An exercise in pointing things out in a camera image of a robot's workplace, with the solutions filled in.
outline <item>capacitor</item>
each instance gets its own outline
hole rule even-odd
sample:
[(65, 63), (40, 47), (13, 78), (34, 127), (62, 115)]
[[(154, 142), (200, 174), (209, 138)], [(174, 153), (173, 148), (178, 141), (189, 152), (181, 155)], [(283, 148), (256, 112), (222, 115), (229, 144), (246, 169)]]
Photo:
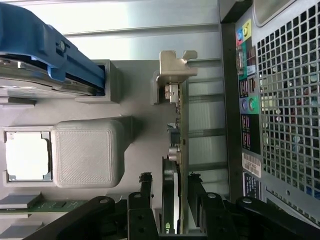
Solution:
[(318, 99), (317, 99), (316, 96), (312, 96), (311, 97), (311, 105), (314, 106), (314, 107), (317, 107), (319, 105)]
[(316, 83), (318, 81), (318, 76), (317, 74), (312, 74), (310, 75), (310, 82), (311, 83)]
[(299, 137), (299, 136), (294, 136), (294, 137), (292, 138), (292, 140), (293, 140), (293, 142), (295, 142), (295, 143), (299, 143), (299, 142), (301, 141), (301, 137)]
[(292, 145), (292, 151), (293, 152), (299, 153), (300, 150), (301, 150), (301, 147), (298, 144), (293, 144)]
[(308, 87), (303, 89), (303, 94), (304, 95), (308, 95), (309, 94), (309, 88)]

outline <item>metal bracket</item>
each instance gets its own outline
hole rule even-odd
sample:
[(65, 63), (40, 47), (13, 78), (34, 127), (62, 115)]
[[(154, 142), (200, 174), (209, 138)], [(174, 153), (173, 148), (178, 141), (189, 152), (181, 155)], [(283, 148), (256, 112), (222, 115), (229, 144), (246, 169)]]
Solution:
[(104, 67), (105, 87), (104, 95), (101, 96), (77, 96), (74, 100), (84, 104), (118, 104), (122, 100), (122, 72), (110, 61), (95, 61)]
[[(168, 184), (172, 184), (172, 175), (166, 173), (170, 167), (164, 167), (163, 186), (166, 191), (171, 189)], [(146, 172), (140, 176), (141, 190), (131, 193), (127, 201), (115, 203), (107, 196), (95, 197), (24, 239), (319, 239), (319, 229), (273, 206), (252, 197), (242, 197), (232, 204), (217, 193), (206, 192), (199, 174), (191, 174), (188, 178), (188, 203), (195, 223), (200, 227), (200, 234), (185, 235), (181, 231), (180, 234), (172, 234), (171, 228), (167, 227), (166, 234), (163, 231), (158, 233), (148, 199), (152, 176)], [(171, 193), (164, 192), (164, 198), (172, 196)], [(172, 212), (170, 204), (163, 206)], [(172, 219), (172, 214), (163, 216), (165, 220)]]
[(160, 71), (153, 74), (151, 80), (151, 104), (161, 102), (160, 92), (164, 91), (166, 100), (170, 103), (179, 102), (178, 85), (191, 76), (198, 75), (196, 67), (189, 67), (188, 60), (196, 59), (198, 53), (194, 50), (183, 52), (183, 57), (177, 59), (176, 51), (166, 50), (160, 52)]

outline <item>barcode label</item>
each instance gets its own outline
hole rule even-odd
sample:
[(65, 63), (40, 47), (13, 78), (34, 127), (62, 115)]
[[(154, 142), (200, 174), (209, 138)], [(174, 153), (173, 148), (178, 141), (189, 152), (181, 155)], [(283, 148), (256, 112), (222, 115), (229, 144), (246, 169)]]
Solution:
[(258, 165), (260, 167), (260, 160), (255, 158), (254, 156), (251, 156), (249, 154), (246, 153), (242, 153), (242, 158), (245, 158), (246, 160), (250, 161), (251, 163)]
[(250, 173), (256, 175), (258, 178), (261, 178), (261, 162), (256, 157), (243, 152), (242, 167)]

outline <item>screw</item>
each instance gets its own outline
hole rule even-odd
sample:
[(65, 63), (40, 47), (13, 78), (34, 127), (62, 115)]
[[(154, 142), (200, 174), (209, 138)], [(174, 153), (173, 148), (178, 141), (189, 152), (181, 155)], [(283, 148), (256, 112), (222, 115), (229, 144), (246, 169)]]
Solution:
[(100, 201), (101, 204), (106, 204), (107, 202), (109, 202), (108, 199), (102, 199), (102, 200)]
[(215, 199), (217, 196), (214, 193), (208, 193), (208, 197), (211, 199)]
[(63, 41), (60, 41), (59, 45), (60, 45), (60, 48), (62, 49), (62, 51), (64, 51), (66, 49), (66, 45)]
[(244, 202), (245, 204), (252, 204), (252, 201), (249, 198), (244, 198), (242, 202)]

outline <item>circuit board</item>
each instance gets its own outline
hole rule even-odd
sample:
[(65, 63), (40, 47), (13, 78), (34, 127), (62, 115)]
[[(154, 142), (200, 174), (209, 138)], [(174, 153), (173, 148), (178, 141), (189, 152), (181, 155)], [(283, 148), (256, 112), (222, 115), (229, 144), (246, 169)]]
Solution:
[(189, 105), (187, 101), (188, 96), (188, 89), (187, 83), (184, 82), (179, 86), (179, 106), (178, 106), (178, 127), (180, 128), (180, 144), (179, 148), (181, 151), (181, 161), (179, 163), (179, 172), (180, 172), (180, 232), (185, 233), (186, 229), (188, 229), (187, 222), (188, 222), (188, 167), (189, 167), (189, 141), (188, 141), (188, 134), (189, 134)]
[(29, 208), (0, 209), (0, 214), (67, 213), (80, 207), (86, 202), (86, 200), (41, 200)]

